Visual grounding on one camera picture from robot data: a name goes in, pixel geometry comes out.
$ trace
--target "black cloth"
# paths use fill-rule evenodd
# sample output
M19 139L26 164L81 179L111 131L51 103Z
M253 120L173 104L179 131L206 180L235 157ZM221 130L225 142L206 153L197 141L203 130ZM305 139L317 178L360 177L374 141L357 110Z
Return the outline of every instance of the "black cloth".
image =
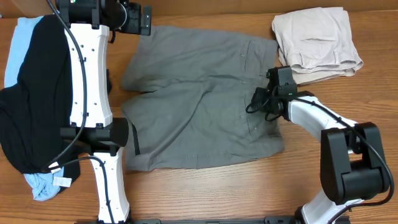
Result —
M69 125L71 110L67 39L57 18L45 16L34 28L18 84L0 91L0 143L9 162L22 174L40 172L68 146L60 128ZM76 148L58 163L76 159L78 153ZM79 175L78 162L65 167L64 177Z

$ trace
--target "wooden table surface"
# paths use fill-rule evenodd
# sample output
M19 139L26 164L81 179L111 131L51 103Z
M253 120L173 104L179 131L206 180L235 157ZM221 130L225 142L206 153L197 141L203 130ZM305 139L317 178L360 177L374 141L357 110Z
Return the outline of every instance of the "wooden table surface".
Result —
M155 25L233 30L274 38L275 14L155 17ZM364 67L353 77L301 86L325 105L359 123L377 124L387 163L398 179L398 11L349 14L354 44ZM0 76L4 75L17 21L0 19ZM121 75L139 37L118 34L108 47L113 90L109 102L115 116L121 104L137 95L123 91ZM301 127L279 121L285 151L267 159L202 170L159 169L125 172L124 185L134 218L163 220L262 218L291 215L320 190L320 145ZM62 194L36 202L22 174L0 152L0 223L73 223L98 215L96 182L90 162L81 162L81 176ZM377 196L380 200L385 194ZM398 223L398 198L387 205L355 208L352 223Z

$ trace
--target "gray cloth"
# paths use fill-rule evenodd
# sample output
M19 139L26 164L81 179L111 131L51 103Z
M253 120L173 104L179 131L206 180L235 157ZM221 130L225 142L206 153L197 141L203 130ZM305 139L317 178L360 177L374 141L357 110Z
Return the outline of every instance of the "gray cloth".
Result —
M159 26L141 36L122 87L151 93L122 105L140 150L130 130L126 167L199 169L283 150L277 123L245 112L276 50L274 40L215 30Z

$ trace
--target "wire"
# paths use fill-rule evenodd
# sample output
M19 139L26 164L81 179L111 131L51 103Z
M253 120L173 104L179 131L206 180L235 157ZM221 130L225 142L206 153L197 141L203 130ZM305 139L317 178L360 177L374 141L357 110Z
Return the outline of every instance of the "wire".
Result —
M383 205L385 203L387 203L388 201L391 200L393 194L394 194L394 189L395 189L395 185L394 185L394 178L392 176L391 170L388 167L388 165L386 164L386 162L384 161L384 159L380 156L380 154L375 150L375 148L370 145L370 143L362 136L362 134L360 134L354 127L350 126L349 124L347 124L346 122L341 120L341 117L336 116L335 114L333 114L330 110L328 110L327 108L325 108L324 106L321 106L319 104L316 104L314 101L308 101L308 100L304 100L301 98L296 98L296 97L289 97L289 96L274 96L274 97L270 97L269 99L273 100L273 99L279 99L279 100L297 100L303 103L308 103L312 106L316 106L317 108L321 109L323 112L325 112L327 115L329 115L330 117L332 117L333 119L335 119L337 122L341 123L342 125L346 126L349 130L351 130L360 140L363 144L365 144L370 151L377 157L377 159L380 161L380 163L382 164L383 168L386 170L387 172L387 176L389 179L389 183L390 183L390 187L389 187L389 193L388 195L385 197L385 199L378 201L378 202L368 202L368 203L359 203L359 204L353 204L353 205L348 205L346 206L344 209L342 209L341 211L339 211L336 215L334 215L327 224L332 224L338 217L340 217L342 214L344 214L345 212L347 212L348 210L351 210L352 208L355 207L364 207L364 206L378 206L378 205Z
M75 138L73 139L73 141L57 157L55 157L48 164L46 164L42 168L42 172L45 172L45 173L46 172L50 172L51 170L58 169L58 168L61 168L61 167L65 167L65 166L69 166L70 164L74 164L76 162L83 161L83 160L88 160L88 159L95 160L95 161L99 162L99 166L102 168L102 173L104 175L104 186L105 186L104 189L105 189L106 206L108 208L108 212L109 212L109 217L111 219L111 223L114 224L114 218L113 218L112 209L111 209L111 201L109 200L108 179L107 179L107 176L106 176L105 164L104 164L104 162L101 159L99 159L99 158L97 158L95 156L86 156L86 157L81 157L81 158L66 162L64 164L60 164L59 166L55 166L55 167L49 168L49 166L51 164L56 162L59 158L61 158L63 155L65 155L72 148L72 146L79 139L79 137L81 136L81 134L82 134L82 132L84 130L84 127L86 125L86 117L87 117L87 81L86 81L86 69L85 69L85 64L84 64L84 60L83 60L83 55L81 54L81 50L79 48L79 45L78 45L78 43L76 41L75 36L72 34L72 32L70 31L69 27L62 20L60 14L55 9L55 7L51 3L51 1L47 0L47 3L50 6L50 8L53 11L53 13L58 18L58 20L61 22L62 26L67 31L67 33L70 36L74 46L76 47L76 51L77 51L77 54L79 56L80 67L81 67L81 76L82 76L82 79L83 79L83 119L81 121L80 130L77 133L77 135L75 136Z

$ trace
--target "light blue cloth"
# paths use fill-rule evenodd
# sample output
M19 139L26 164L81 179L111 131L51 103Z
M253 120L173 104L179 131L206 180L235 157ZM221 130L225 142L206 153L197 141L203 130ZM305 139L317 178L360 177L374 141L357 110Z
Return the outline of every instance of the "light blue cloth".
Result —
M27 183L32 187L33 199L44 201L58 194L61 187L54 186L54 177L63 177L63 167L60 171L52 174L24 174Z
M4 76L4 87L11 87L17 83L19 69L24 62L29 49L34 27L43 16L28 19L19 18L11 40L10 53L8 55L6 74ZM63 167L55 174L24 174L26 181L32 187L33 199L44 201L56 196L60 186L54 186L54 177L63 177Z
M33 29L43 18L18 18L18 25L15 27L11 40L10 54L8 55L6 74L4 75L4 87L11 87L17 84L19 69L24 62L25 55L29 49Z

